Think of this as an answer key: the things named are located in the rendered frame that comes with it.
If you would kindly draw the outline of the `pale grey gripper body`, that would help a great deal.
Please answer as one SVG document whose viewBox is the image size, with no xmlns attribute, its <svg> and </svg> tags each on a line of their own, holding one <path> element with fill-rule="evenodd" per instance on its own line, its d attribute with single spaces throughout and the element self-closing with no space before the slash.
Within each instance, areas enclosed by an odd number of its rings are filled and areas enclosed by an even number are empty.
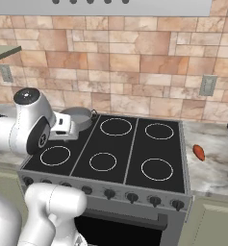
<svg viewBox="0 0 228 246">
<path fill-rule="evenodd" d="M 78 126 L 70 117 L 57 118 L 57 121 L 50 131 L 50 140 L 77 140 Z"/>
</svg>

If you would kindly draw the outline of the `grey metal pot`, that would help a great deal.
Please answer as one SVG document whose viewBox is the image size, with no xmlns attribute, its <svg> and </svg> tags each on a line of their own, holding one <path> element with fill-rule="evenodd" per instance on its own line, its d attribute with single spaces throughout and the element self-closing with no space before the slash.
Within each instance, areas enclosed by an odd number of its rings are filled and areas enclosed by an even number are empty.
<svg viewBox="0 0 228 246">
<path fill-rule="evenodd" d="M 88 129 L 92 124 L 92 121 L 98 117 L 96 110 L 90 110 L 83 107 L 72 107 L 63 110 L 62 113 L 68 114 L 71 120 L 76 123 L 80 132 Z"/>
</svg>

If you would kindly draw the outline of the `black stove with oven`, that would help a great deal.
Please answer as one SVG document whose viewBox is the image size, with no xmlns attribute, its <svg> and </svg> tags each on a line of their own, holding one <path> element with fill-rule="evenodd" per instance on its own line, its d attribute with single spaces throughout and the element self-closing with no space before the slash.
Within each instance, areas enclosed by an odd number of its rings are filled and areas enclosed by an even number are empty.
<svg viewBox="0 0 228 246">
<path fill-rule="evenodd" d="M 28 187 L 24 177 L 34 183 L 70 183 L 80 190 L 90 186 L 87 209 L 152 220 L 165 214 L 168 224 L 160 246 L 178 246 L 191 193 L 183 125 L 177 120 L 98 114 L 77 140 L 48 141 L 23 161 L 18 176 L 23 188 Z M 115 191 L 111 200 L 106 189 Z M 130 192 L 139 196 L 134 204 L 126 198 Z M 162 200 L 155 208 L 151 196 Z M 177 211 L 173 200 L 184 207 Z"/>
</svg>

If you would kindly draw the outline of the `orange sweet potato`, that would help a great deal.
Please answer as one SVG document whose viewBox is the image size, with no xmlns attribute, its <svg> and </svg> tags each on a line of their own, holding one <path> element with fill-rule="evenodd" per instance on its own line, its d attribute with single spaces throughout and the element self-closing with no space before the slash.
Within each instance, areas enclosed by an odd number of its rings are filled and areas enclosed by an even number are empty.
<svg viewBox="0 0 228 246">
<path fill-rule="evenodd" d="M 192 147 L 192 151 L 201 161 L 205 160 L 204 150 L 201 146 L 194 144 Z"/>
</svg>

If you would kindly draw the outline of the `green base cupboard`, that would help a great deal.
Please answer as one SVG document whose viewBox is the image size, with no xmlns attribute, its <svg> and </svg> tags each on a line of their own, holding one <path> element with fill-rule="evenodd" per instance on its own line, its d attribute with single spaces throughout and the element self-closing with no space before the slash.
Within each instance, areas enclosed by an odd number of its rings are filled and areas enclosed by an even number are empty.
<svg viewBox="0 0 228 246">
<path fill-rule="evenodd" d="M 19 178 L 14 170 L 0 167 L 0 193 L 19 210 L 22 216 L 22 224 L 25 224 L 28 210 Z"/>
</svg>

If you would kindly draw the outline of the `black oven door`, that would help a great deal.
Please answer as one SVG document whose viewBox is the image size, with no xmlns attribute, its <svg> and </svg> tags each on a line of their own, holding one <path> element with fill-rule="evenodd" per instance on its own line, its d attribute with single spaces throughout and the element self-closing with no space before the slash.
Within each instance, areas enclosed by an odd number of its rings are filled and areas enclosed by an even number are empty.
<svg viewBox="0 0 228 246">
<path fill-rule="evenodd" d="M 160 246 L 163 231 L 83 214 L 75 218 L 78 231 L 93 246 Z"/>
</svg>

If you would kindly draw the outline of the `grey range hood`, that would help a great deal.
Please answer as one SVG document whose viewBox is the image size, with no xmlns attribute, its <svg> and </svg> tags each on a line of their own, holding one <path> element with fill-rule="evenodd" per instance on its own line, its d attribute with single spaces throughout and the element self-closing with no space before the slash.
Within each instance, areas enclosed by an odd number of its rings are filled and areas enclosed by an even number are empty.
<svg viewBox="0 0 228 246">
<path fill-rule="evenodd" d="M 209 16 L 213 0 L 0 0 L 0 15 Z"/>
</svg>

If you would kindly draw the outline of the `green base cupboard door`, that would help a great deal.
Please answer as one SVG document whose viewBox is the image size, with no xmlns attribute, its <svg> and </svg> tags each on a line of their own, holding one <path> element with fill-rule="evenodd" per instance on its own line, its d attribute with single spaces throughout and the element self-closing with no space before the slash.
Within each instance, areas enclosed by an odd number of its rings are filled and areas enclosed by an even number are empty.
<svg viewBox="0 0 228 246">
<path fill-rule="evenodd" d="M 228 246 L 228 200 L 195 197 L 178 246 Z"/>
</svg>

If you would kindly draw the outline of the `grey wall outlet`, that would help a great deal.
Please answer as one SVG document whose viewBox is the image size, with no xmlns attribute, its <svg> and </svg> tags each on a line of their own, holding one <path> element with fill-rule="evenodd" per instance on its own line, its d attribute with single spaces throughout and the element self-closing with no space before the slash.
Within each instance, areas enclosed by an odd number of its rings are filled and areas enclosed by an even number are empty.
<svg viewBox="0 0 228 246">
<path fill-rule="evenodd" d="M 215 91 L 217 76 L 216 75 L 204 75 L 199 90 L 200 96 L 213 96 Z"/>
<path fill-rule="evenodd" d="M 1 72 L 2 79 L 4 82 L 7 82 L 7 83 L 13 82 L 12 72 L 8 64 L 0 64 L 0 72 Z"/>
</svg>

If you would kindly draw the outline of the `green wall cupboard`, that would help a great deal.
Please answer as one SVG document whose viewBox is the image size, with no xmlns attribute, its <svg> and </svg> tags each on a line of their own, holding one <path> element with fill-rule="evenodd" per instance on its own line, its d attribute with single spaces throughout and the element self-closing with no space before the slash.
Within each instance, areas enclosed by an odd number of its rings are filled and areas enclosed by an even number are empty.
<svg viewBox="0 0 228 246">
<path fill-rule="evenodd" d="M 20 46 L 0 45 L 0 60 L 13 55 L 21 50 Z"/>
</svg>

